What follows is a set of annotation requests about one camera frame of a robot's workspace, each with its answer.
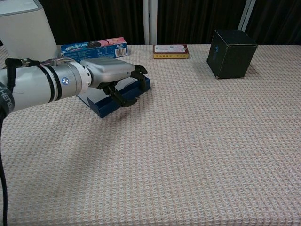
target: black cable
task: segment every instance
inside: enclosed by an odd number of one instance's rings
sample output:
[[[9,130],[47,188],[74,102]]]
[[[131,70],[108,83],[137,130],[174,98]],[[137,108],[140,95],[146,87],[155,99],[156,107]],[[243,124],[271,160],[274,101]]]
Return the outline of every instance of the black cable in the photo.
[[[2,124],[5,118],[4,113],[0,113],[0,177],[2,183],[2,191],[3,191],[3,226],[8,225],[8,189],[6,185],[6,179],[4,174],[4,168],[1,157],[1,133],[2,133]]]

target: black cube box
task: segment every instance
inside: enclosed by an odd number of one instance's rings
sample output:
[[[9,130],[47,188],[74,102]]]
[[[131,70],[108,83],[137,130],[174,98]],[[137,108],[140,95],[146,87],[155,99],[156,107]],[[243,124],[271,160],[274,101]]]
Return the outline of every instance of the black cube box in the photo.
[[[215,30],[207,63],[217,79],[242,78],[258,45],[239,30]]]

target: white textured tablecloth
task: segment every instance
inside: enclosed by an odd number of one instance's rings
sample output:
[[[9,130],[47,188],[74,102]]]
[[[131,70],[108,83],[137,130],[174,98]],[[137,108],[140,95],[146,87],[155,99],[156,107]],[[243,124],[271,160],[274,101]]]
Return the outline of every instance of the white textured tablecloth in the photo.
[[[228,80],[209,47],[129,46],[152,88],[103,119],[77,97],[9,115],[9,225],[300,225],[301,46],[259,46]]]

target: product label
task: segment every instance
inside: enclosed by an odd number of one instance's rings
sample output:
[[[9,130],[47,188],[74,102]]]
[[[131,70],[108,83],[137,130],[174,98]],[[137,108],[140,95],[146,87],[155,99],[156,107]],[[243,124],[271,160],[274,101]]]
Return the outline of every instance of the product label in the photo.
[[[156,53],[185,53],[185,47],[183,45],[158,45],[155,46]]]

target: blue and pink box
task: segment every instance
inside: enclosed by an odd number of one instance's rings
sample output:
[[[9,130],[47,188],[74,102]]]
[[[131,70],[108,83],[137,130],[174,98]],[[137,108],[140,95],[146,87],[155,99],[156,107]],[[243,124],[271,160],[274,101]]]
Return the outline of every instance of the blue and pink box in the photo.
[[[83,59],[127,56],[127,42],[123,37],[89,41],[61,46],[62,57],[68,57],[80,62]]]

